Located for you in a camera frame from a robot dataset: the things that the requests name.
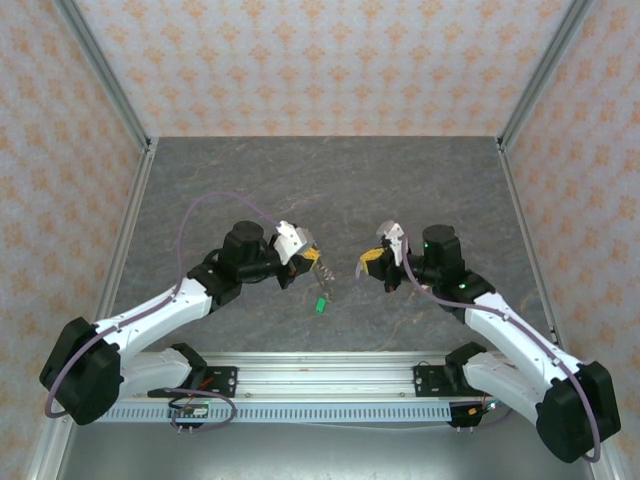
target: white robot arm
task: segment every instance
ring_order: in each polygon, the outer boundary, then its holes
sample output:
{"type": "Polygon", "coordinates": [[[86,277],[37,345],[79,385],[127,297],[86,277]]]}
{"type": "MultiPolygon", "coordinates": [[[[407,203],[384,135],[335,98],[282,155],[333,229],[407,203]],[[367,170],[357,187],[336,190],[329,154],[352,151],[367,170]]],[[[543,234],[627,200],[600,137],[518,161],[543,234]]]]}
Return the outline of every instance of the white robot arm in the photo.
{"type": "Polygon", "coordinates": [[[487,280],[466,268],[454,233],[450,226],[427,227],[418,256],[400,225],[385,222],[378,229],[382,248],[362,255],[356,272],[382,280],[387,292],[410,280],[495,345],[510,365],[472,342],[447,356],[448,379],[454,389],[485,392],[523,415],[561,460],[572,462],[617,433],[609,372],[564,352],[516,314],[487,280]]]}
{"type": "Polygon", "coordinates": [[[276,231],[267,243],[258,224],[238,222],[222,248],[189,271],[179,289],[93,325],[83,318],[69,322],[40,382],[80,425],[102,416],[119,398],[161,388],[197,389],[202,379],[194,374],[194,362],[200,363],[199,356],[188,346],[137,355],[173,330],[229,303],[244,283],[276,277],[285,289],[314,267],[319,252],[307,230],[282,221],[276,231]]]}

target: gray tabletop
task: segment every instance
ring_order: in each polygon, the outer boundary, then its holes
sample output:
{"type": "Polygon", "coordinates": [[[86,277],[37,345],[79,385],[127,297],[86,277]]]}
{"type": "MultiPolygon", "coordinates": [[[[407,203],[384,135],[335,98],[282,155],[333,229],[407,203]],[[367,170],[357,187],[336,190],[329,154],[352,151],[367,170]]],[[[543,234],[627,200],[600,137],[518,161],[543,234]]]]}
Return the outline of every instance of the gray tabletop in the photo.
{"type": "MultiPolygon", "coordinates": [[[[160,140],[118,290],[119,313],[176,279],[175,233],[186,209],[214,190],[233,191],[276,220],[308,228],[335,274],[335,301],[315,312],[312,274],[281,291],[275,279],[246,285],[213,315],[152,346],[187,342],[204,351],[451,350],[475,340],[409,284],[385,294],[356,280],[375,232],[398,221],[419,244],[426,226],[455,227],[469,268],[493,283],[540,332],[548,326],[493,139],[488,137],[268,137],[160,140]]],[[[239,220],[261,223],[246,206],[213,199],[191,218],[185,259],[199,263],[239,220]]]]}

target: green block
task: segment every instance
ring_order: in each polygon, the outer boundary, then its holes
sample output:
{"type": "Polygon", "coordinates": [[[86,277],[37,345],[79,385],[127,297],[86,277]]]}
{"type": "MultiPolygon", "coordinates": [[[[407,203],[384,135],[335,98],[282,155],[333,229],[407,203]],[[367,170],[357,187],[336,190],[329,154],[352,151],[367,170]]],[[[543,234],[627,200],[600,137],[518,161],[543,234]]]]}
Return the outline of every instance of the green block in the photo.
{"type": "Polygon", "coordinates": [[[318,299],[318,303],[316,303],[316,313],[324,312],[324,307],[327,305],[327,300],[324,297],[320,297],[318,299]]]}

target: wire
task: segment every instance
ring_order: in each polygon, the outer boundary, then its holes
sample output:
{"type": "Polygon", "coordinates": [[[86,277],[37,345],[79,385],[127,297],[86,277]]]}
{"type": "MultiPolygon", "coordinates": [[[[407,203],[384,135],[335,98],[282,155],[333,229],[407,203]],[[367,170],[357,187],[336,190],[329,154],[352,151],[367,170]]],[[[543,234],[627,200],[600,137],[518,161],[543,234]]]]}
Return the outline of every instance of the wire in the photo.
{"type": "Polygon", "coordinates": [[[85,353],[87,353],[96,343],[98,343],[100,340],[102,340],[107,335],[110,335],[113,332],[117,332],[118,330],[126,327],[127,325],[131,325],[132,323],[137,322],[138,320],[141,320],[141,319],[147,317],[148,315],[151,315],[152,313],[157,312],[162,307],[164,307],[169,302],[171,302],[173,300],[173,298],[178,294],[178,292],[180,291],[180,287],[182,287],[182,280],[183,280],[184,275],[185,275],[185,271],[184,271],[184,254],[183,254],[183,249],[182,249],[182,237],[184,236],[184,231],[185,231],[185,227],[187,225],[187,220],[189,220],[189,217],[191,216],[191,213],[195,210],[195,208],[198,205],[200,205],[202,202],[204,202],[205,200],[208,200],[208,199],[210,199],[212,197],[234,198],[234,199],[238,200],[239,202],[242,202],[245,205],[247,205],[249,208],[251,208],[254,212],[256,212],[258,215],[260,215],[262,218],[264,218],[270,224],[272,224],[274,226],[278,224],[278,222],[276,222],[273,218],[271,218],[269,215],[267,215],[258,206],[256,206],[254,203],[252,203],[251,201],[247,200],[243,196],[238,195],[237,193],[233,193],[233,192],[210,192],[210,193],[207,193],[206,195],[203,195],[203,196],[197,198],[191,204],[191,206],[187,209],[186,213],[182,217],[182,222],[180,223],[180,228],[178,229],[178,233],[176,235],[176,255],[177,255],[177,259],[178,259],[178,280],[177,280],[175,286],[173,287],[173,290],[171,291],[171,294],[169,294],[169,296],[167,298],[165,298],[164,300],[162,300],[158,304],[154,305],[153,307],[151,307],[151,308],[149,308],[149,309],[147,309],[147,310],[145,310],[143,312],[140,312],[140,313],[138,313],[138,314],[126,319],[126,320],[123,320],[118,325],[111,326],[111,327],[107,328],[106,330],[98,333],[97,335],[92,337],[87,343],[82,345],[71,356],[71,358],[67,361],[67,363],[62,367],[62,369],[60,370],[60,373],[55,378],[55,380],[53,381],[53,384],[51,385],[51,388],[49,389],[49,395],[47,396],[47,400],[46,400],[45,406],[44,406],[44,414],[47,417],[49,417],[49,418],[60,418],[60,417],[65,416],[68,413],[66,410],[62,410],[60,412],[54,412],[53,411],[53,401],[54,401],[54,399],[56,397],[56,394],[58,393],[58,389],[60,388],[60,385],[62,384],[63,380],[69,374],[69,371],[73,368],[73,366],[78,362],[78,360],[80,360],[82,358],[82,356],[85,353]]]}
{"type": "Polygon", "coordinates": [[[402,237],[402,265],[404,266],[404,271],[407,274],[407,277],[409,277],[409,280],[411,281],[411,283],[413,283],[416,287],[418,287],[418,290],[423,295],[426,295],[431,300],[445,307],[464,308],[464,309],[469,308],[472,310],[480,310],[483,312],[491,313],[492,315],[496,315],[500,318],[503,318],[505,321],[509,322],[518,330],[520,330],[522,333],[524,333],[527,337],[529,337],[529,339],[531,339],[531,341],[533,341],[533,343],[535,343],[540,348],[540,350],[542,350],[545,353],[545,355],[547,355],[555,364],[558,365],[560,370],[562,370],[562,372],[565,375],[567,375],[567,377],[569,378],[569,381],[571,382],[571,385],[573,385],[573,388],[578,393],[578,396],[580,397],[580,401],[582,402],[582,406],[587,414],[589,427],[591,428],[591,434],[593,436],[593,456],[590,457],[588,455],[583,455],[583,458],[590,463],[596,463],[597,461],[599,461],[602,446],[600,442],[600,431],[598,430],[596,417],[593,413],[593,409],[591,408],[591,404],[589,403],[589,399],[587,398],[587,394],[582,388],[582,385],[580,385],[580,382],[578,382],[578,379],[576,378],[576,376],[569,369],[569,367],[567,367],[567,365],[562,361],[562,359],[556,356],[556,354],[553,353],[553,351],[549,347],[547,347],[544,344],[544,342],[540,341],[540,339],[528,327],[524,326],[521,322],[509,316],[507,313],[501,312],[500,310],[497,310],[495,308],[485,307],[484,305],[476,305],[473,303],[459,303],[459,302],[451,302],[449,300],[443,300],[441,298],[438,298],[436,295],[434,295],[430,290],[425,290],[424,288],[422,288],[422,285],[420,285],[415,275],[411,271],[411,266],[409,265],[409,259],[407,257],[408,251],[409,251],[409,241],[407,240],[407,236],[405,235],[404,237],[402,237]]]}
{"type": "MultiPolygon", "coordinates": [[[[188,388],[165,388],[164,389],[165,392],[172,392],[172,393],[185,393],[187,395],[200,395],[203,397],[210,397],[210,398],[217,398],[220,400],[223,400],[225,402],[227,402],[229,404],[229,406],[231,407],[231,413],[229,414],[229,416],[224,419],[221,422],[218,423],[213,423],[207,426],[202,426],[202,427],[198,427],[198,428],[190,428],[189,432],[190,433],[202,433],[202,432],[208,432],[211,430],[217,430],[219,428],[222,427],[226,427],[227,425],[229,425],[231,423],[231,421],[236,418],[236,415],[238,414],[238,407],[236,407],[236,404],[233,403],[233,401],[228,398],[225,397],[224,395],[220,394],[220,393],[215,393],[215,392],[206,392],[203,390],[191,390],[188,388]]],[[[182,406],[182,408],[176,410],[173,412],[173,414],[171,415],[171,426],[178,431],[178,433],[180,433],[182,431],[182,427],[180,425],[178,425],[178,423],[176,422],[176,418],[178,417],[178,415],[180,414],[180,412],[183,412],[184,409],[187,407],[187,405],[189,405],[189,403],[191,402],[191,400],[193,400],[195,397],[191,397],[191,399],[189,400],[189,402],[187,402],[185,405],[182,406]]]]}
{"type": "MultiPolygon", "coordinates": [[[[211,382],[213,382],[213,377],[209,377],[204,382],[202,382],[200,384],[200,386],[198,387],[198,390],[203,390],[211,382]]],[[[169,408],[186,408],[187,405],[189,405],[191,403],[191,401],[195,398],[194,395],[189,395],[189,399],[190,400],[186,404],[184,404],[184,405],[176,405],[176,402],[179,402],[180,400],[184,400],[186,397],[187,397],[187,395],[180,395],[179,397],[172,398],[171,400],[169,400],[169,404],[168,404],[169,408]]]]}

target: purple cable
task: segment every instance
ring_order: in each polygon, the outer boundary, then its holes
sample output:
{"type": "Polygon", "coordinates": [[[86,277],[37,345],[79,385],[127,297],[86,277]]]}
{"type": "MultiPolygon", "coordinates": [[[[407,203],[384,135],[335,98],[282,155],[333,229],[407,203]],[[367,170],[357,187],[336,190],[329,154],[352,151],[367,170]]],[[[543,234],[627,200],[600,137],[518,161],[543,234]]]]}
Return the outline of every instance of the purple cable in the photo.
{"type": "MultiPolygon", "coordinates": [[[[195,429],[189,429],[190,433],[209,432],[211,430],[216,430],[218,428],[226,427],[227,425],[229,425],[231,423],[231,421],[234,418],[236,418],[236,415],[238,414],[238,407],[236,407],[236,404],[233,403],[230,398],[225,397],[224,395],[222,395],[220,393],[205,392],[203,390],[191,390],[191,389],[188,389],[188,388],[165,388],[164,391],[165,392],[172,392],[172,393],[184,393],[184,394],[187,394],[187,395],[201,395],[201,396],[204,396],[204,397],[217,398],[217,399],[220,399],[220,400],[224,400],[231,407],[231,413],[222,422],[213,423],[211,425],[207,425],[206,427],[202,426],[202,427],[198,427],[198,428],[195,428],[195,429]]],[[[179,426],[178,423],[176,422],[176,417],[180,414],[180,412],[183,412],[186,407],[187,407],[186,404],[183,405],[182,408],[179,408],[178,410],[173,412],[173,415],[171,415],[171,426],[173,428],[175,428],[178,431],[178,433],[180,433],[180,431],[182,430],[182,427],[179,426]]]]}
{"type": "Polygon", "coordinates": [[[140,313],[134,315],[131,318],[123,320],[122,322],[120,322],[118,324],[118,326],[114,325],[114,326],[109,327],[106,330],[100,332],[95,337],[92,337],[91,340],[89,340],[87,343],[85,343],[82,347],[80,347],[78,349],[78,351],[76,353],[74,353],[73,356],[69,359],[69,361],[64,365],[64,367],[62,367],[62,370],[60,370],[60,373],[58,374],[56,379],[53,381],[53,384],[51,385],[51,389],[49,390],[49,395],[47,396],[47,401],[45,402],[45,406],[44,406],[44,414],[47,417],[49,417],[49,418],[60,418],[60,417],[63,417],[63,416],[65,416],[67,414],[66,410],[62,410],[60,412],[54,412],[53,411],[53,400],[56,397],[56,393],[58,393],[58,389],[60,388],[60,385],[62,384],[62,381],[68,375],[69,371],[73,368],[73,366],[76,364],[76,362],[78,360],[80,360],[80,358],[82,358],[82,356],[85,353],[87,353],[87,351],[89,351],[89,349],[91,349],[91,347],[93,347],[96,343],[98,343],[100,340],[102,340],[107,335],[118,331],[122,327],[126,327],[127,325],[131,325],[133,322],[137,322],[138,320],[140,320],[142,318],[145,318],[146,316],[151,315],[152,313],[157,312],[162,307],[164,307],[169,302],[171,302],[173,297],[178,294],[178,292],[180,291],[180,287],[182,286],[182,279],[183,279],[184,274],[185,274],[185,272],[184,272],[184,259],[182,258],[183,257],[183,254],[182,254],[182,237],[183,237],[183,234],[184,234],[185,227],[187,225],[187,220],[191,216],[191,213],[193,212],[193,210],[198,205],[200,205],[202,202],[204,202],[205,200],[208,200],[209,198],[212,198],[212,197],[230,197],[230,198],[234,198],[234,199],[244,203],[245,205],[247,205],[249,208],[251,208],[254,212],[256,212],[258,215],[260,215],[262,218],[264,218],[267,222],[271,223],[272,225],[277,225],[278,224],[278,222],[276,222],[273,218],[271,218],[264,211],[262,211],[260,208],[258,208],[257,205],[255,205],[254,203],[250,202],[249,200],[247,200],[243,196],[238,195],[237,193],[233,193],[233,192],[210,192],[210,193],[207,193],[206,195],[203,195],[203,196],[199,197],[198,199],[196,199],[196,201],[193,202],[191,204],[191,206],[187,209],[186,213],[184,214],[184,217],[182,217],[182,222],[180,223],[180,228],[178,229],[178,234],[177,234],[177,237],[176,237],[176,251],[177,251],[177,256],[178,256],[178,281],[176,282],[175,287],[171,291],[171,294],[167,298],[162,300],[160,303],[158,303],[157,305],[154,305],[153,307],[151,307],[151,308],[149,308],[149,309],[147,309],[147,310],[145,310],[143,312],[140,312],[140,313]]]}
{"type": "Polygon", "coordinates": [[[580,397],[582,406],[584,407],[584,410],[587,414],[587,419],[589,420],[589,426],[591,427],[591,434],[593,435],[593,456],[589,457],[588,455],[583,455],[583,458],[590,463],[596,463],[597,461],[599,461],[601,444],[600,444],[600,430],[598,430],[598,423],[596,422],[596,417],[593,413],[593,409],[589,404],[589,399],[587,398],[587,394],[584,392],[584,389],[582,388],[582,385],[580,385],[580,382],[578,382],[578,379],[576,378],[576,376],[573,374],[573,372],[571,372],[571,370],[569,370],[569,367],[567,367],[567,365],[560,358],[558,358],[556,354],[553,353],[553,351],[549,347],[547,347],[543,342],[541,342],[540,339],[538,339],[538,337],[529,328],[525,327],[523,324],[521,324],[514,318],[511,318],[508,314],[501,312],[500,310],[497,310],[495,308],[485,307],[484,305],[475,305],[471,303],[467,304],[467,303],[459,303],[459,302],[451,302],[449,300],[443,300],[441,298],[436,297],[432,292],[422,288],[422,285],[420,285],[415,275],[411,271],[411,266],[409,265],[409,259],[407,258],[408,251],[409,251],[409,241],[407,240],[407,237],[405,235],[404,237],[402,237],[402,265],[404,266],[404,271],[407,274],[407,277],[409,277],[409,280],[411,281],[411,283],[413,283],[416,287],[418,287],[418,290],[422,292],[423,295],[426,295],[431,300],[435,301],[436,303],[439,303],[440,305],[444,305],[445,307],[464,308],[464,309],[470,308],[472,310],[480,310],[483,312],[488,312],[488,313],[491,313],[492,315],[496,315],[500,318],[503,318],[506,321],[508,321],[510,324],[515,326],[522,333],[524,333],[527,337],[529,337],[531,341],[533,341],[533,343],[535,343],[540,348],[540,350],[542,350],[545,353],[545,355],[547,355],[547,357],[549,357],[554,362],[557,361],[557,364],[558,364],[558,367],[560,367],[560,370],[562,370],[562,372],[565,375],[567,375],[567,377],[569,378],[569,381],[571,382],[571,385],[573,385],[573,388],[575,388],[576,392],[578,392],[578,396],[580,397]]]}

